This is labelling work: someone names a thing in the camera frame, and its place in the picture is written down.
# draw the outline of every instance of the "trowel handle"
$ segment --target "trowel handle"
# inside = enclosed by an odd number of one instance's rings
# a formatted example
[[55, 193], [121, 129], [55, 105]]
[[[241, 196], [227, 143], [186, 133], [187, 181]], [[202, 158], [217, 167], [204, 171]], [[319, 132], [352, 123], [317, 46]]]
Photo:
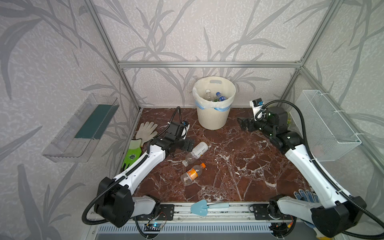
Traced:
[[209, 204], [208, 205], [209, 209], [224, 209], [229, 207], [228, 202], [219, 202], [217, 204]]

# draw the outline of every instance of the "clear plastic shelf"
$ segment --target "clear plastic shelf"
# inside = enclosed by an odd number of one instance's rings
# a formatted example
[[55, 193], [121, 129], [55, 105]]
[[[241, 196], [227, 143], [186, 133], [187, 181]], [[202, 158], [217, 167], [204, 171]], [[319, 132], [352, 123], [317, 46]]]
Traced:
[[118, 108], [116, 97], [91, 93], [43, 156], [54, 162], [87, 162]]

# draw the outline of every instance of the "orange label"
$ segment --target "orange label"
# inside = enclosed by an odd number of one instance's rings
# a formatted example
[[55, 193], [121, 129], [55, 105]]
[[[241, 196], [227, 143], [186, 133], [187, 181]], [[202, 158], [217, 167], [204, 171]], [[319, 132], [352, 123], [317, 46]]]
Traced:
[[193, 168], [189, 170], [187, 173], [192, 178], [192, 180], [194, 180], [197, 177], [197, 172]]

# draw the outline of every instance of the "blue dotted glove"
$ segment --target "blue dotted glove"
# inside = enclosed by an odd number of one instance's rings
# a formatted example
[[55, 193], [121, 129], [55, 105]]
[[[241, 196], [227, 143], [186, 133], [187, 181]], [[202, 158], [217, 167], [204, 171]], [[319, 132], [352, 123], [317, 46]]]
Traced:
[[[317, 196], [316, 193], [312, 193], [311, 191], [309, 190], [303, 190], [303, 189], [299, 189], [299, 192], [293, 192], [293, 195], [295, 196], [295, 198], [297, 200], [302, 200], [302, 201], [306, 201], [306, 202], [320, 202], [319, 201], [319, 197]], [[320, 239], [320, 240], [329, 240], [330, 238], [324, 236], [317, 228], [315, 225], [307, 222], [307, 221], [304, 221], [302, 219], [302, 221], [308, 226], [310, 227], [311, 229], [313, 229], [315, 232], [316, 232], [316, 238]]]

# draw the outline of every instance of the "white bottle label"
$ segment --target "white bottle label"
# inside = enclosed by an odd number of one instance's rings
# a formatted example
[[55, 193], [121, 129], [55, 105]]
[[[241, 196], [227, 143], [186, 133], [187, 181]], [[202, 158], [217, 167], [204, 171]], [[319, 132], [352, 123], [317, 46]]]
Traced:
[[199, 158], [208, 150], [208, 145], [205, 142], [200, 142], [196, 147], [193, 148], [192, 152]]

